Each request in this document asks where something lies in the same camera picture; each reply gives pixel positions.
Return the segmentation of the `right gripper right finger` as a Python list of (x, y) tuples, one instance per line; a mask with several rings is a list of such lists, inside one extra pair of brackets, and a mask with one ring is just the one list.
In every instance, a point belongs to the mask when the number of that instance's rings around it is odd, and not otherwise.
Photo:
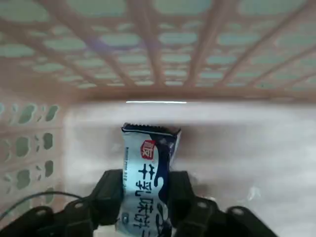
[(175, 237), (277, 237), (248, 208), (222, 211), (215, 201), (196, 196), (186, 171), (169, 173), (167, 206)]

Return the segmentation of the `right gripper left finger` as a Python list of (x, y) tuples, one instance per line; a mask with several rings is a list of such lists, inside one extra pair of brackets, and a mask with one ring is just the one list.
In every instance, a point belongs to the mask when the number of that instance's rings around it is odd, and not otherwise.
[(103, 173), (90, 195), (54, 212), (49, 206), (34, 207), (1, 229), (2, 237), (91, 237), (99, 226), (117, 221), (123, 200), (122, 170)]

